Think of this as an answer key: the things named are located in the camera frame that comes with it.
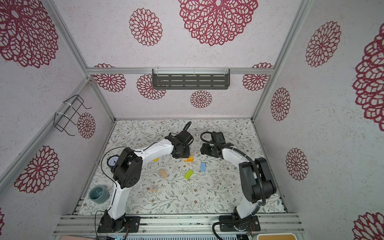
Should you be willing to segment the small black alarm clock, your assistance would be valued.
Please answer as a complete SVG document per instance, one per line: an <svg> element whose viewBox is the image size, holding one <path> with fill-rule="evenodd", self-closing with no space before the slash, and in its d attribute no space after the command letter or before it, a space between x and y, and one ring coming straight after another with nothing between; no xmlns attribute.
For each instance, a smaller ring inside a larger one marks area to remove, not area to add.
<svg viewBox="0 0 384 240"><path fill-rule="evenodd" d="M107 165L110 168L112 173L114 172L114 167L117 164L119 157L120 157L119 155L113 155L107 159Z"/></svg>

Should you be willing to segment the dark grey wall shelf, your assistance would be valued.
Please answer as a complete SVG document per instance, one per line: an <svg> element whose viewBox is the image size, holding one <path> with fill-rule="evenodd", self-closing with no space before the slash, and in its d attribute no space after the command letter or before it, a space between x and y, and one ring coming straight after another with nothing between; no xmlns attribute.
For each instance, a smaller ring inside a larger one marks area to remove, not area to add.
<svg viewBox="0 0 384 240"><path fill-rule="evenodd" d="M227 90L230 86L229 69L208 70L152 70L152 85L156 90Z"/></svg>

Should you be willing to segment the light blue wood block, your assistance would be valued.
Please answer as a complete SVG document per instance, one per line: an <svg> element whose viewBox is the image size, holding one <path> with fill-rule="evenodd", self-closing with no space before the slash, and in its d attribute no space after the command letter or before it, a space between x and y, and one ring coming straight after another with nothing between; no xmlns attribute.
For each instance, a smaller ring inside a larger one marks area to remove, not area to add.
<svg viewBox="0 0 384 240"><path fill-rule="evenodd" d="M201 173L206 172L206 163L201 163Z"/></svg>

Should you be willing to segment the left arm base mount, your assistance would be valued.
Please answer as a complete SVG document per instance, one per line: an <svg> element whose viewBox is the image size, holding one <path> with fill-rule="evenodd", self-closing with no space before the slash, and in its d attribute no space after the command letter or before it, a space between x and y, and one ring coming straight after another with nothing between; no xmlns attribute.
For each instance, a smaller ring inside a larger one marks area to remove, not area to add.
<svg viewBox="0 0 384 240"><path fill-rule="evenodd" d="M97 225L97 233L137 233L140 221L141 217L127 217L125 214L114 220L110 217L108 211L105 211L100 223Z"/></svg>

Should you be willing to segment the teal ceramic cup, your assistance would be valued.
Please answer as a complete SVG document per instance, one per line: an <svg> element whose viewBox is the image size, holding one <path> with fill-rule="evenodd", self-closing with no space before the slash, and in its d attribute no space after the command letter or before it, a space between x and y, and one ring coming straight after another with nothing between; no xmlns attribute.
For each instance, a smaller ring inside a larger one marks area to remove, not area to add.
<svg viewBox="0 0 384 240"><path fill-rule="evenodd" d="M96 204L103 204L109 199L110 193L107 186L99 185L90 190L88 197Z"/></svg>

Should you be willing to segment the orange supermarket wood block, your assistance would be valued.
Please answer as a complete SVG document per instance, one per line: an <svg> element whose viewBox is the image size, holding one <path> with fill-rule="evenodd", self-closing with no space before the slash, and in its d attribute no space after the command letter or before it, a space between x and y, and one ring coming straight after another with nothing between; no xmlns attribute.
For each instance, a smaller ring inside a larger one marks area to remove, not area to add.
<svg viewBox="0 0 384 240"><path fill-rule="evenodd" d="M193 158L193 156L190 156L189 158L185 158L183 160L184 160L184 162L193 162L194 158Z"/></svg>

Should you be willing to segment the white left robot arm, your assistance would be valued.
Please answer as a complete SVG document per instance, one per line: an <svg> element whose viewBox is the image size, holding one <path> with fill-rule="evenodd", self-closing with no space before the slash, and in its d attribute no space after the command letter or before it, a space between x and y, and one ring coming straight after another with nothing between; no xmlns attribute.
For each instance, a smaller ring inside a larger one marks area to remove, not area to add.
<svg viewBox="0 0 384 240"><path fill-rule="evenodd" d="M176 135L169 134L159 142L143 149L124 148L112 167L115 187L108 209L109 217L117 220L125 215L131 188L140 180L145 165L166 155L171 155L175 159L189 158L190 144L193 140L193 136L188 131L182 131Z"/></svg>

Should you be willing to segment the lime green wood block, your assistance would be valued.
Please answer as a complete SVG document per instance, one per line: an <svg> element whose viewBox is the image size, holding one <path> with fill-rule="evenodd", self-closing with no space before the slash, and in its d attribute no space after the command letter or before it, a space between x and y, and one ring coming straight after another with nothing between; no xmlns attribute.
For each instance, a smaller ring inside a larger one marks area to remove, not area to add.
<svg viewBox="0 0 384 240"><path fill-rule="evenodd" d="M185 175L184 175L184 178L186 180L189 180L191 178L191 176L193 175L194 171L193 170L188 170Z"/></svg>

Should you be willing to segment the plain tan wood block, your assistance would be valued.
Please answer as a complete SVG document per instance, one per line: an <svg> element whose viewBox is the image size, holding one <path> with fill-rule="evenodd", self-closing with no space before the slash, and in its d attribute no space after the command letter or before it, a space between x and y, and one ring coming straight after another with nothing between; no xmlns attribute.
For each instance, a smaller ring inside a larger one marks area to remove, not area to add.
<svg viewBox="0 0 384 240"><path fill-rule="evenodd" d="M160 175L161 175L161 177L162 177L163 179L166 179L166 178L168 177L168 174L166 173L166 171L165 171L164 169L161 169L161 170L159 171L159 173L160 173Z"/></svg>

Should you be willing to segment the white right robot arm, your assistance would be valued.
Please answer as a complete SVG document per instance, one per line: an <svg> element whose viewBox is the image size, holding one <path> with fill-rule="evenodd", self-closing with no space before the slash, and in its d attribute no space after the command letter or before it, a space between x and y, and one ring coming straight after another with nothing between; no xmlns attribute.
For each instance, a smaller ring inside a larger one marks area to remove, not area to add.
<svg viewBox="0 0 384 240"><path fill-rule="evenodd" d="M255 215L277 192L268 161L263 157L251 158L232 143L227 143L221 132L203 132L200 139L203 141L201 154L225 160L239 170L243 198L235 207L236 218Z"/></svg>

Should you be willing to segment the orange topped white box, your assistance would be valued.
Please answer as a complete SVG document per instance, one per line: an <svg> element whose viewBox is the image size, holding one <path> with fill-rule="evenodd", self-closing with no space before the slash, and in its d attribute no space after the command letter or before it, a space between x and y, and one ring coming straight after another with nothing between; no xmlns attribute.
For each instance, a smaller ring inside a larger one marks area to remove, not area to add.
<svg viewBox="0 0 384 240"><path fill-rule="evenodd" d="M292 233L259 234L256 240L298 240Z"/></svg>

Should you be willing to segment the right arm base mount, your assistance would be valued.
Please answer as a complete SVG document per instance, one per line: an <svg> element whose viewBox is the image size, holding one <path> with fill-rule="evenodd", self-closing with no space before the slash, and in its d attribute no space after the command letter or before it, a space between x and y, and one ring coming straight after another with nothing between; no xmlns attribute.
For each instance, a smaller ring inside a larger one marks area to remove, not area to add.
<svg viewBox="0 0 384 240"><path fill-rule="evenodd" d="M261 225L256 215L249 215L244 219L235 219L235 214L219 216L221 232L253 232L260 231Z"/></svg>

